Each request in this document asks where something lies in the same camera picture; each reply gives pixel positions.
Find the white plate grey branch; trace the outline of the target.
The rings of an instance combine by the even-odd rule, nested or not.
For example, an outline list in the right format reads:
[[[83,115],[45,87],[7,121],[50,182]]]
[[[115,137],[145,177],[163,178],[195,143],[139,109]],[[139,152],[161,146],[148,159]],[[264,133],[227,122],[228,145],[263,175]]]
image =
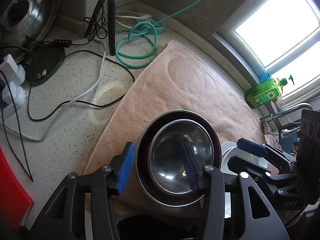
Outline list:
[[[221,145],[222,150],[222,161],[220,170],[223,173],[236,175],[228,168],[228,161],[233,156],[242,157],[248,161],[253,161],[251,154],[238,149],[235,142],[225,142]],[[231,218],[232,207],[231,207],[231,194],[225,193],[225,218]]]

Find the black tripod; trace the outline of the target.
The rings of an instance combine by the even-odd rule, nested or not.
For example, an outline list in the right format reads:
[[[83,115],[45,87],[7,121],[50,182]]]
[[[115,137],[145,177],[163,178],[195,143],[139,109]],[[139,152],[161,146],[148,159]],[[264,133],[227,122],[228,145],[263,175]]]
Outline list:
[[[102,37],[105,39],[108,37],[109,51],[110,55],[114,56],[116,54],[116,6],[117,0],[98,0],[93,10],[91,17],[85,17],[84,21],[88,24],[87,30],[85,32],[85,37],[89,36],[89,41],[92,41],[95,36],[98,35],[98,31],[103,29],[106,18],[101,16],[102,22],[99,24],[98,15],[99,12],[104,13],[104,3],[107,1],[107,30],[105,30],[106,36]]]

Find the blue cup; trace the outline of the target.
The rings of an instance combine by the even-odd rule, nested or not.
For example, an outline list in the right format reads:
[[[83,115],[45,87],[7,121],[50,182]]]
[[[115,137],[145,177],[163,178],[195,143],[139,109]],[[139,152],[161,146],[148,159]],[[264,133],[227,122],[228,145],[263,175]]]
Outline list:
[[[259,79],[259,82],[262,83],[264,82],[265,80],[269,79],[271,76],[268,72],[266,72],[260,79]]]

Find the red steel bowl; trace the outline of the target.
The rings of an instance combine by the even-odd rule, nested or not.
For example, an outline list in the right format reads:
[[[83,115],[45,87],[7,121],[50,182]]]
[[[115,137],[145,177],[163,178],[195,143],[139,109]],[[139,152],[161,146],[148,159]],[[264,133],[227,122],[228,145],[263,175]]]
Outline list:
[[[182,160],[185,142],[207,164],[213,162],[214,149],[209,133],[199,122],[190,119],[178,119],[164,125],[153,137],[148,152],[151,180],[160,191],[173,196],[191,191]]]

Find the black dish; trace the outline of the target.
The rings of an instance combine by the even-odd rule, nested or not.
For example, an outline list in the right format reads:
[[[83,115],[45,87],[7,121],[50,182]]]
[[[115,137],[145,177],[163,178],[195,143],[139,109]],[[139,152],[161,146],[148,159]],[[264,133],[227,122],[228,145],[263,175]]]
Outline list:
[[[24,67],[25,78],[32,86],[40,86],[48,81],[62,66],[66,52],[63,46],[32,41],[29,43]]]

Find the window frame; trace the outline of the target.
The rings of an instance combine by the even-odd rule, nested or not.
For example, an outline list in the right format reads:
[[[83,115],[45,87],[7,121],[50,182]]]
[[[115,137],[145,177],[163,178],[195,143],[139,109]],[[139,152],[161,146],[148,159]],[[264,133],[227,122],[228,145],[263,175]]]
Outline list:
[[[293,76],[278,105],[319,94],[319,0],[247,0],[214,35],[257,76]]]

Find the red box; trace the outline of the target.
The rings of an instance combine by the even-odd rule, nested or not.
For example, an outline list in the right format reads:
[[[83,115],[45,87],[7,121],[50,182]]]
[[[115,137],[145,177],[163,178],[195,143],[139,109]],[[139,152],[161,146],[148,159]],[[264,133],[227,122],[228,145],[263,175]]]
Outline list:
[[[14,230],[18,230],[34,201],[16,179],[1,150],[1,215]]]

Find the white power strip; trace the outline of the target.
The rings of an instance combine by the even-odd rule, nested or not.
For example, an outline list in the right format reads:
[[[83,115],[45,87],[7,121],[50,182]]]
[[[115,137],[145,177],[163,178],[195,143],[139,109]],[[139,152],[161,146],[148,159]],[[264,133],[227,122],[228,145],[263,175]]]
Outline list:
[[[10,54],[3,58],[1,71],[9,82],[2,91],[3,116],[6,119],[14,113],[14,105],[17,110],[23,106],[28,92],[21,86],[25,81],[25,70],[20,64],[17,65]]]

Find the large steel bowl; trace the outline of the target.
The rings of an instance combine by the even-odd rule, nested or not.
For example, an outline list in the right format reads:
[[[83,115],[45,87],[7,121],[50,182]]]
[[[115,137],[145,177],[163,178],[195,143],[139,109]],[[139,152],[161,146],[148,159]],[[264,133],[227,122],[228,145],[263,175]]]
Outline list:
[[[145,192],[145,194],[158,204],[168,207],[183,207],[194,204],[195,202],[202,199],[202,195],[190,191],[188,194],[173,196],[160,191],[151,180],[149,169],[148,169],[148,152],[153,137],[156,135],[164,125],[171,121],[178,119],[190,119],[199,122],[209,133],[210,138],[213,142],[214,157],[211,164],[214,167],[219,168],[221,166],[221,146],[218,139],[217,133],[213,129],[213,126],[201,115],[185,110],[176,109],[165,112],[154,119],[146,126],[142,132],[138,141],[138,150],[136,155],[136,175],[137,179]]]

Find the chrome kitchen faucet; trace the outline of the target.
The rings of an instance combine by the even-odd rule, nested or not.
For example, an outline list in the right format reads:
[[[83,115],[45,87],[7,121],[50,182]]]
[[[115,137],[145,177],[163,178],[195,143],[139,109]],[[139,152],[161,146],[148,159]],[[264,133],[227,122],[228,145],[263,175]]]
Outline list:
[[[260,119],[262,124],[262,131],[264,135],[279,135],[281,139],[287,138],[289,134],[294,132],[299,132],[300,125],[302,124],[301,118],[296,121],[291,121],[289,119],[289,115],[293,112],[300,111],[302,113],[302,110],[311,110],[313,111],[313,107],[306,102],[298,103],[293,106],[286,107],[282,111],[279,111],[278,113],[270,114],[268,116],[265,116]],[[287,117],[287,124],[295,126],[293,129],[282,129],[280,132],[272,132],[272,127],[270,125],[271,122],[276,122],[276,124],[281,125],[281,118]]]

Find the green dish soap bottle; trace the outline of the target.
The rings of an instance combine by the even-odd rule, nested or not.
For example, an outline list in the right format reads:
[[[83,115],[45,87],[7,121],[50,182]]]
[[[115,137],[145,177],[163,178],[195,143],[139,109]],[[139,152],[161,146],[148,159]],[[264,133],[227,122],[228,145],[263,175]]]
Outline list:
[[[283,87],[291,80],[294,84],[293,77],[290,75],[288,79],[270,77],[262,83],[251,87],[245,91],[245,101],[251,109],[258,108],[271,101],[276,102],[283,94]]]

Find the pink towel mat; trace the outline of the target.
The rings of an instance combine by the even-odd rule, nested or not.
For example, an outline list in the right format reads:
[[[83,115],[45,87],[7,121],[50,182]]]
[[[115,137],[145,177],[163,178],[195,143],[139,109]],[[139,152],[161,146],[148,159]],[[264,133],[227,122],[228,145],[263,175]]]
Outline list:
[[[256,113],[200,57],[177,41],[146,67],[117,107],[95,146],[84,172],[110,163],[127,142],[137,143],[144,129],[168,111],[185,109],[204,117],[220,142],[245,138],[278,146],[264,135]]]

